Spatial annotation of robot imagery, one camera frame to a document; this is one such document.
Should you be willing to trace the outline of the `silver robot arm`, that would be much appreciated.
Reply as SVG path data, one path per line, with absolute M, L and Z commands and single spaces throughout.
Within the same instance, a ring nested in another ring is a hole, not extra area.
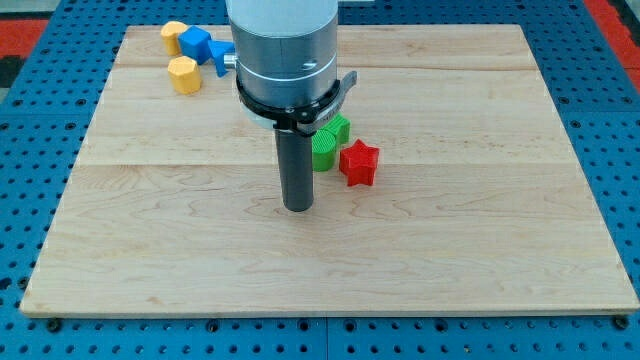
M 228 0 L 241 101 L 258 112 L 321 102 L 337 82 L 337 0 Z

